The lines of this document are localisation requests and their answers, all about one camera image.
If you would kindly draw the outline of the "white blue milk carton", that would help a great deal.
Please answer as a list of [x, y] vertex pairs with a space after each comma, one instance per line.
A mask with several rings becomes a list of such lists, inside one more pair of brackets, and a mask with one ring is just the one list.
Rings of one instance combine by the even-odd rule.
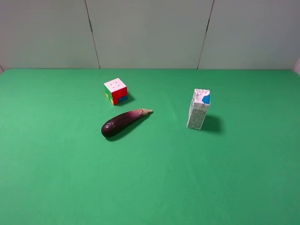
[[194, 89], [190, 103], [187, 128], [201, 129], [210, 107], [210, 90]]

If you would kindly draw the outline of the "purple eggplant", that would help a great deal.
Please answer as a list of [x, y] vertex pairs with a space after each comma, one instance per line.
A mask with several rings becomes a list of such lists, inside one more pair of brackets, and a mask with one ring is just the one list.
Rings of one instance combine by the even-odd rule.
[[150, 109], [135, 109], [120, 115], [113, 117], [112, 119], [108, 120], [101, 128], [101, 133], [105, 138], [112, 137], [122, 130], [127, 128], [132, 123], [136, 122], [137, 120], [146, 117], [153, 113], [153, 110]]

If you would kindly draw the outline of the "colourful puzzle cube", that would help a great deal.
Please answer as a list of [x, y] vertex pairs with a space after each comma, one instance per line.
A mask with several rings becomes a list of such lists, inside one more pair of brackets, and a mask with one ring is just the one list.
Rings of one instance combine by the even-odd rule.
[[113, 105], [118, 105], [128, 99], [128, 89], [126, 84], [116, 78], [104, 83], [105, 95]]

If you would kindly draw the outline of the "green table cloth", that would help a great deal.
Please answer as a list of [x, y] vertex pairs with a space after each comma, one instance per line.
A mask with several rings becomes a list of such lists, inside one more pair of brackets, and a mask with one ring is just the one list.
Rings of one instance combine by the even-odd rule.
[[[113, 105], [104, 83], [120, 78]], [[194, 89], [210, 90], [201, 129]], [[102, 126], [153, 113], [105, 138]], [[297, 225], [300, 77], [288, 70], [10, 69], [3, 225]]]

